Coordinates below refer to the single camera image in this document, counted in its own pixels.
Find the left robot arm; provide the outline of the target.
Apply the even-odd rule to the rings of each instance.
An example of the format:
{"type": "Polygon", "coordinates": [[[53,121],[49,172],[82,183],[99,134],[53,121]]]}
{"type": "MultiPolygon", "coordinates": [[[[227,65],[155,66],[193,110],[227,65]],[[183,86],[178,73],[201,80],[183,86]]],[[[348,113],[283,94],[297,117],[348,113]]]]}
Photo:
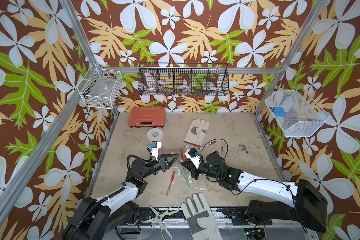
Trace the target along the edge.
{"type": "Polygon", "coordinates": [[[127,157],[127,176],[121,187],[100,198],[85,198],[65,228],[63,240],[101,240],[108,230],[129,221],[137,213],[138,205],[132,200],[140,196],[147,186],[145,178],[166,172],[179,154],[163,154],[157,160],[144,160],[135,155],[127,157]]]}

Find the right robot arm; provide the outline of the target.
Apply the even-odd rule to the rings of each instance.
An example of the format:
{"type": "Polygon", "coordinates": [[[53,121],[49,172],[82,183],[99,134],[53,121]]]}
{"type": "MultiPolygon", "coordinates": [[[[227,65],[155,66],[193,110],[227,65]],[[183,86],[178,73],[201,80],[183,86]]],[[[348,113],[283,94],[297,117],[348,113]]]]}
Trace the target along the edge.
{"type": "Polygon", "coordinates": [[[195,180],[204,175],[214,178],[235,196],[248,192],[272,199],[271,202],[251,200],[245,211],[247,221],[255,224],[273,219],[290,220],[315,232],[326,232],[328,201],[309,181],[287,183],[257,177],[227,166],[218,151],[205,160],[194,148],[186,150],[185,156],[182,166],[195,180]]]}

